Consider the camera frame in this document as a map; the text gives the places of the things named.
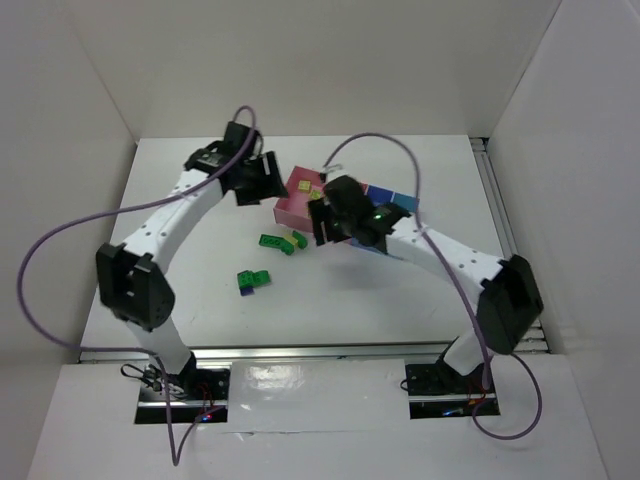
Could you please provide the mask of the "pink and blue compartment tray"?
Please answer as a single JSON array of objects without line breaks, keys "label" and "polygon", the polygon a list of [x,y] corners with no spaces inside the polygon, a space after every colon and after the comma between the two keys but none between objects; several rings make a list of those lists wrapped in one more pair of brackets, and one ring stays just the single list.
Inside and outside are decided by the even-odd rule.
[{"label": "pink and blue compartment tray", "polygon": [[[308,192],[300,191],[298,189],[300,181],[309,181],[311,189]],[[319,172],[296,166],[286,182],[289,196],[279,199],[273,209],[275,222],[289,228],[290,232],[293,230],[300,232],[307,238],[309,244],[315,242],[308,211],[308,202],[312,200],[310,193],[312,190],[321,190],[323,192],[323,187],[329,181],[331,180],[328,180],[325,175]],[[375,205],[393,202],[408,210],[410,214],[414,214],[417,211],[417,200],[412,196],[371,184],[360,184],[365,194]],[[373,248],[361,246],[355,239],[348,239],[342,242],[365,250],[377,251]]]}]

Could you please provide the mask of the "green and blue lego stack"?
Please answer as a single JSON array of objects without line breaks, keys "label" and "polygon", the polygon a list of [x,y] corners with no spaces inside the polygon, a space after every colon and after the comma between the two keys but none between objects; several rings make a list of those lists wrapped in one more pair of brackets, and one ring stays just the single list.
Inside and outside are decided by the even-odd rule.
[{"label": "green and blue lego stack", "polygon": [[256,288],[269,285],[271,276],[267,270],[244,270],[236,275],[236,280],[240,295],[248,296],[253,294]]}]

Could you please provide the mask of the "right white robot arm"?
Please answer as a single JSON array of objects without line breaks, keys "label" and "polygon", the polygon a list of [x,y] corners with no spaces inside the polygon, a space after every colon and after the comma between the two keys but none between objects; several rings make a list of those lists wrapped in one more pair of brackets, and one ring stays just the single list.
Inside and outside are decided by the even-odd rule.
[{"label": "right white robot arm", "polygon": [[543,312],[530,263],[496,257],[422,223],[394,202],[374,203],[352,177],[330,181],[308,209],[317,245],[352,239],[450,282],[471,310],[471,328],[446,348],[440,369],[467,377],[495,355],[509,355]]}]

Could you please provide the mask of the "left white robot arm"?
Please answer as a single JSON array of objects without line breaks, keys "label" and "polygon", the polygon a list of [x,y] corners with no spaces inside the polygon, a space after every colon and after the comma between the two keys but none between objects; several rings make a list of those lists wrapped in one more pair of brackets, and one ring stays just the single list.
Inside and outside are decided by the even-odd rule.
[{"label": "left white robot arm", "polygon": [[285,198],[274,152],[263,152],[258,130],[228,123],[222,139],[193,152],[167,200],[120,244],[96,253],[100,301],[150,351],[155,369],[188,390],[206,380],[171,318],[176,298],[166,274],[204,215],[228,192],[239,206]]}]

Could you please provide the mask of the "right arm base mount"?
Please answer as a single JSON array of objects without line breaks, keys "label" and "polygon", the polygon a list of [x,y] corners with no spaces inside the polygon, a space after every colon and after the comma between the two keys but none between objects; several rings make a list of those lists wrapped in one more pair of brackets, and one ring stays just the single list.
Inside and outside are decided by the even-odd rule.
[{"label": "right arm base mount", "polygon": [[442,362],[409,363],[399,387],[407,393],[412,420],[500,414],[495,389],[482,385],[483,367],[462,376]]}]

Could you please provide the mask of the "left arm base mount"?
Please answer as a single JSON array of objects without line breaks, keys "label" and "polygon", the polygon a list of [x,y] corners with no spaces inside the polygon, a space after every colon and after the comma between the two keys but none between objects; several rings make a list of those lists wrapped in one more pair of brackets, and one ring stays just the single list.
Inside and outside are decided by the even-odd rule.
[{"label": "left arm base mount", "polygon": [[[177,424],[192,423],[201,416],[202,423],[226,423],[228,420],[228,398],[230,387],[229,367],[206,369],[203,380],[193,387],[183,389],[170,384],[172,421]],[[160,372],[152,365],[139,367],[125,363],[120,374],[140,383],[134,416],[137,425],[160,425],[166,423],[165,389]]]}]

